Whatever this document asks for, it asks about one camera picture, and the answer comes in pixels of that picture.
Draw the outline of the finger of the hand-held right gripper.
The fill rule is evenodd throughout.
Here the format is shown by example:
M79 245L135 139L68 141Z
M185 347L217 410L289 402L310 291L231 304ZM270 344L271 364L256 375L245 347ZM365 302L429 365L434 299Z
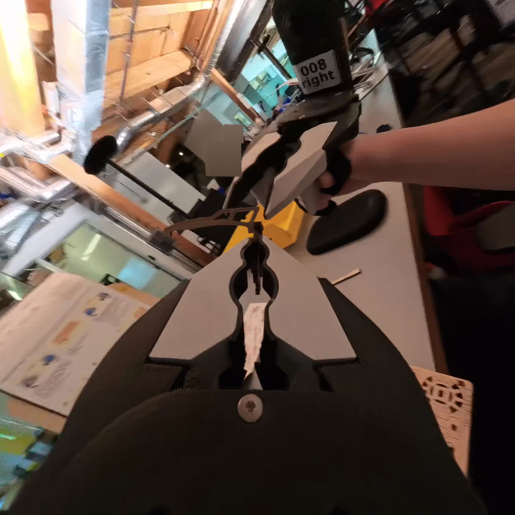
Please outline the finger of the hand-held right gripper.
M264 209L266 219L273 218L295 200L310 215L319 208L320 196L316 181L327 168L323 146L337 122L317 125L300 136L300 147L291 155L284 169L275 177Z
M291 144L291 135L278 132L266 133L253 143L242 158L240 176L228 190L228 204L242 204L249 194L258 203L268 204Z

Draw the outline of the yellow plastic bin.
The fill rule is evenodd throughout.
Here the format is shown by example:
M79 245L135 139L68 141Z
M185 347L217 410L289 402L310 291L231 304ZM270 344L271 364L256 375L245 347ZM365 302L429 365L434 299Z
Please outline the yellow plastic bin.
M258 207L259 212L256 221L262 223L264 236L283 249L296 242L305 212L299 208L295 201L271 219L264 218L264 208L261 204L258 204ZM225 254L251 235L245 227L236 227L222 254Z

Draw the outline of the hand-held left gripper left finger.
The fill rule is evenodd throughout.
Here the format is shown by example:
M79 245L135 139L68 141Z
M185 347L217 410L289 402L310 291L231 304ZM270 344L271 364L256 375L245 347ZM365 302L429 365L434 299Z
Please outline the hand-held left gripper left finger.
M252 238L237 244L189 281L152 348L150 360L194 360L238 334L242 324L240 298L254 289L244 258Z

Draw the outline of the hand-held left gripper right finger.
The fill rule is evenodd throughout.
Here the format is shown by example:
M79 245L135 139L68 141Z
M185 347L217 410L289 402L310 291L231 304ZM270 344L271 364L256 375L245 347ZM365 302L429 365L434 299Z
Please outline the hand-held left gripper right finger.
M274 336L313 361L356 359L318 277L267 237L262 242L273 278L268 321Z

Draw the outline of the black oval pad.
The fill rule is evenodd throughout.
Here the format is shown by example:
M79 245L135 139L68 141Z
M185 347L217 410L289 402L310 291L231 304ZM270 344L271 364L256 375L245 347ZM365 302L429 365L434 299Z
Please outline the black oval pad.
M317 218L307 236L307 252L326 254L370 235L381 225L387 210L388 199L380 190L365 190L351 197L329 215Z

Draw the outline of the person's right forearm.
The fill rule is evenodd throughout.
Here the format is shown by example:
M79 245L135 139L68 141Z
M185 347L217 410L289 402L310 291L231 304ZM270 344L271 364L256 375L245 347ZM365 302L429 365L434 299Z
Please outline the person's right forearm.
M514 190L514 100L434 124L356 139L370 184Z

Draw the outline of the laser-cut wooden parts sheet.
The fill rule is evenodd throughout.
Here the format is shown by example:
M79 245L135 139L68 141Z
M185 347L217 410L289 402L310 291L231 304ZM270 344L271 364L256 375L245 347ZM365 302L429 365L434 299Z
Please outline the laser-cut wooden parts sheet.
M463 474L469 474L473 383L419 367L411 367L438 422L447 447Z

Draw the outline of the printed instruction sheet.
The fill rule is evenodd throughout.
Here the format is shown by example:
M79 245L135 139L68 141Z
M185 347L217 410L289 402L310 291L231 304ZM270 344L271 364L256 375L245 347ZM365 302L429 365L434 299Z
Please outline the printed instruction sheet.
M1 316L1 393L68 416L108 351L157 302L125 284L50 275Z

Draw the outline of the long curved wooden model part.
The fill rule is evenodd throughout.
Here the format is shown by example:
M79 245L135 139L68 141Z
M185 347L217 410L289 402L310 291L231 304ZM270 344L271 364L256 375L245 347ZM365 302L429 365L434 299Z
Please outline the long curved wooden model part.
M258 213L258 207L221 209L209 217L195 218L173 224L162 230L162 232L166 236L171 237L172 233L184 230L193 231L194 229L209 227L242 226L251 234L253 240L257 240L263 235L263 225L256 219Z

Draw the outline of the black round-headed stand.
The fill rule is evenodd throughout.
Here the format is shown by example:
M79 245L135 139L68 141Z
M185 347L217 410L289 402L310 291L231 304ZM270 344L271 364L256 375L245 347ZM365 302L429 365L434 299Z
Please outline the black round-headed stand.
M159 194L156 190L152 189L150 186L141 181L138 177L114 162L113 158L118 153L118 150L119 146L114 136L107 135L100 138L92 145L84 160L83 169L86 174L98 176L105 171L107 165L110 165L121 175L128 178L137 186L149 193L152 197L155 197L160 202L173 209L175 212L180 213L185 219L190 219L190 216L184 210L180 209L169 199Z

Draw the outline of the red chair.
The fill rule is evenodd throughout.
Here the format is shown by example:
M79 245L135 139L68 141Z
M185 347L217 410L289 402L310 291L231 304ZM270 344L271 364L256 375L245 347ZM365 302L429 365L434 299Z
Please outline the red chair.
M476 226L514 202L503 200L456 215L445 188L423 187L424 226L430 240L444 254L439 264L454 275L477 275L514 270L514 250L486 252L476 237Z

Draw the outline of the white paper scrap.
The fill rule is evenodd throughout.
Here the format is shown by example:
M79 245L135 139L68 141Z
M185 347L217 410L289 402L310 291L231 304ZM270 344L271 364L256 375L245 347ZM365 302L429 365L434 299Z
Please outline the white paper scrap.
M266 302L250 303L244 313L245 379L255 372L255 366L260 362L266 307Z

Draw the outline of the person's right hand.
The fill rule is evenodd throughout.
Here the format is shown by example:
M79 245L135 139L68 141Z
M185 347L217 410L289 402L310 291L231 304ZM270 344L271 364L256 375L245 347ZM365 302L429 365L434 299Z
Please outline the person's right hand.
M319 190L316 208L317 211L325 209L334 197L349 195L370 185L370 181L367 176L363 175L365 169L362 168L362 164L366 164L366 162L362 160L363 156L361 154L361 150L362 148L359 139L354 139L341 146L340 153L344 156L344 164L350 165L350 173L345 183L339 188L336 194L328 194L322 191L329 189L336 184L333 175L329 171L324 171L317 179L316 183Z

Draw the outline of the silver ventilation duct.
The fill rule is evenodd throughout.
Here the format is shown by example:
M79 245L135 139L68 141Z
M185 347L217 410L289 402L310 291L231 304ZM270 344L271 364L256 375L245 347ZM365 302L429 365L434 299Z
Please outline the silver ventilation duct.
M148 108L145 112L132 119L119 129L115 135L117 143L117 152L125 151L130 142L143 129L154 126L164 119L177 114L183 109L203 87L209 83L210 74L200 73L196 78L185 86L175 87L163 95L157 96L151 102L148 102Z

